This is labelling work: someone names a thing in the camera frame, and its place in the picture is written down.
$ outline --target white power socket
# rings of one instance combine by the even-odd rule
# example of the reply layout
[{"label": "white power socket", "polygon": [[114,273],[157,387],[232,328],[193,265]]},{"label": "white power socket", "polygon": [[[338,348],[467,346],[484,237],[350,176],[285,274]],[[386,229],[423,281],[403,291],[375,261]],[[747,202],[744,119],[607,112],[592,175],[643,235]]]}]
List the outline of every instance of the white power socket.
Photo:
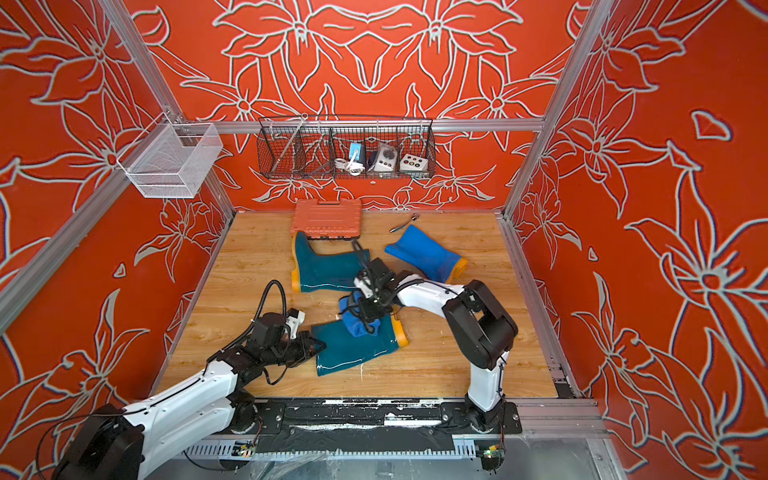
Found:
[{"label": "white power socket", "polygon": [[397,161],[397,150],[389,145],[379,145],[379,151],[376,153],[376,161],[373,163],[375,172],[391,172],[395,170]]},{"label": "white power socket", "polygon": [[400,171],[424,172],[427,171],[427,163],[428,161],[424,157],[406,154],[400,159]]}]

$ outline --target black wire basket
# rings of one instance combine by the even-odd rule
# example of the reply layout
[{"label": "black wire basket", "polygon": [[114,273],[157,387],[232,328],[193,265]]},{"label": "black wire basket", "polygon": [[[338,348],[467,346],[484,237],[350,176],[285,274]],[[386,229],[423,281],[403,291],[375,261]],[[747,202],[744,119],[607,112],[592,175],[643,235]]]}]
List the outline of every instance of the black wire basket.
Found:
[{"label": "black wire basket", "polygon": [[[339,115],[332,120],[296,117],[260,118],[257,136],[259,173],[267,178],[430,178],[435,174],[435,135],[424,118]],[[343,168],[350,148],[364,167],[360,174]],[[386,155],[392,171],[375,171]],[[412,155],[426,160],[421,170],[400,170]]]}]

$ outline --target blue rain boot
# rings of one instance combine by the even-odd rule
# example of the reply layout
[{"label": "blue rain boot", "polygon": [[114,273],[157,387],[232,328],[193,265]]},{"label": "blue rain boot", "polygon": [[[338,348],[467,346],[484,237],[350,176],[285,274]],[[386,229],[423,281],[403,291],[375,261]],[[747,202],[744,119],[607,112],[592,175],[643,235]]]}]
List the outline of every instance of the blue rain boot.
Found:
[{"label": "blue rain boot", "polygon": [[323,376],[350,369],[408,345],[399,320],[387,315],[376,321],[381,323],[379,334],[375,336],[354,337],[349,333],[343,320],[312,325],[312,336],[327,345],[317,354],[317,375]]},{"label": "blue rain boot", "polygon": [[[362,250],[362,255],[366,262],[370,261],[368,250]],[[318,255],[312,250],[304,232],[296,232],[293,236],[293,261],[296,269],[291,272],[291,286],[296,293],[354,290],[355,277],[362,270],[355,252]]]},{"label": "blue rain boot", "polygon": [[467,267],[465,258],[446,250],[413,225],[408,225],[400,240],[387,245],[384,251],[410,263],[428,279],[440,283],[451,283]]}]

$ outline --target orange wall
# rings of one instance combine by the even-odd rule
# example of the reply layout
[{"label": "orange wall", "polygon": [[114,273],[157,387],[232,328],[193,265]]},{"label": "orange wall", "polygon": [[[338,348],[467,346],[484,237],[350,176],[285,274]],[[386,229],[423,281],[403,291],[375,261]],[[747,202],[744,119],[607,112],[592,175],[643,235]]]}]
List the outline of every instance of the orange wall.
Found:
[{"label": "orange wall", "polygon": [[[298,113],[531,118],[545,112],[589,2],[127,0],[190,119]],[[244,210],[298,198],[367,208],[500,207],[533,134],[438,137],[431,180],[267,180],[255,138],[227,136],[217,173]]]},{"label": "orange wall", "polygon": [[[0,288],[159,113],[96,5],[0,0]],[[127,188],[0,337],[0,478],[34,476],[58,420],[149,393],[222,229],[206,187],[167,201]],[[46,478],[78,423],[43,445]]]},{"label": "orange wall", "polygon": [[[195,200],[123,193],[2,336],[0,478],[30,478],[54,422],[147,397],[223,222],[205,186]],[[49,434],[44,471],[79,423]]]},{"label": "orange wall", "polygon": [[515,213],[632,478],[768,475],[766,38],[764,2],[618,2]]},{"label": "orange wall", "polygon": [[104,14],[82,3],[0,2],[0,290],[160,113]]}]

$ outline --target white cable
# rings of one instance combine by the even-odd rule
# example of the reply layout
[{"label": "white cable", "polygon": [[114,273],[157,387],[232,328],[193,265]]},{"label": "white cable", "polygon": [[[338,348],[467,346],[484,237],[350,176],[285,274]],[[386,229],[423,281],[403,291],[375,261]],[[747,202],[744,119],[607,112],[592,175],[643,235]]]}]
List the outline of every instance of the white cable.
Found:
[{"label": "white cable", "polygon": [[337,158],[333,161],[336,168],[341,170],[347,170],[350,175],[357,177],[362,172],[366,171],[366,166],[356,161],[346,161],[343,158]]}]

